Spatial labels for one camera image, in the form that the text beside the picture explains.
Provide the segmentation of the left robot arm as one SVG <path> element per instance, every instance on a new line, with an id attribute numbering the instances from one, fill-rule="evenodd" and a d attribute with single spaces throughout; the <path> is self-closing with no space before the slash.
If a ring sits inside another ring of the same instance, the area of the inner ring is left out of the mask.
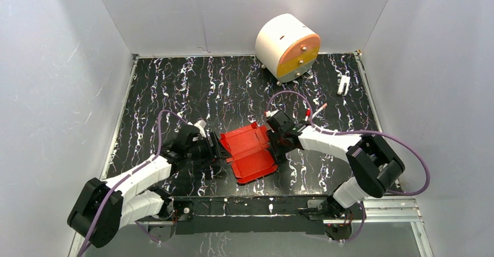
<path id="1" fill-rule="evenodd" d="M 112 178 L 88 180 L 67 225 L 96 248 L 107 245 L 122 227 L 142 218 L 167 220 L 175 217 L 170 194 L 155 184 L 176 174 L 189 163 L 211 164 L 231 153 L 218 134 L 205 134 L 199 124 L 180 127 L 176 137 L 141 164 Z"/>

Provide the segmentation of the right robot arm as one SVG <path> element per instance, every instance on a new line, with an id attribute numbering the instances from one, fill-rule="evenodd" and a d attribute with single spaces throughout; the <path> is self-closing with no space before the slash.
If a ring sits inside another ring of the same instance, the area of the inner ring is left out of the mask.
<path id="1" fill-rule="evenodd" d="M 386 140 L 377 134 L 325 134 L 307 121 L 296 122 L 282 111 L 266 112 L 268 139 L 276 156 L 299 149 L 344 160 L 352 177 L 331 193 L 318 212 L 344 218 L 351 206 L 367 197 L 381 198 L 404 172 L 405 165 Z"/>

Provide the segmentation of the red paper box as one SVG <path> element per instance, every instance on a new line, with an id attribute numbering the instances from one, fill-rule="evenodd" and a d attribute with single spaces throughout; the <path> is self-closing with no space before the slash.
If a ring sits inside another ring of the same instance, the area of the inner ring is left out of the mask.
<path id="1" fill-rule="evenodd" d="M 271 155 L 267 127 L 253 122 L 233 131 L 222 133 L 220 143 L 230 153 L 230 164 L 237 183 L 248 184 L 277 170 Z"/>

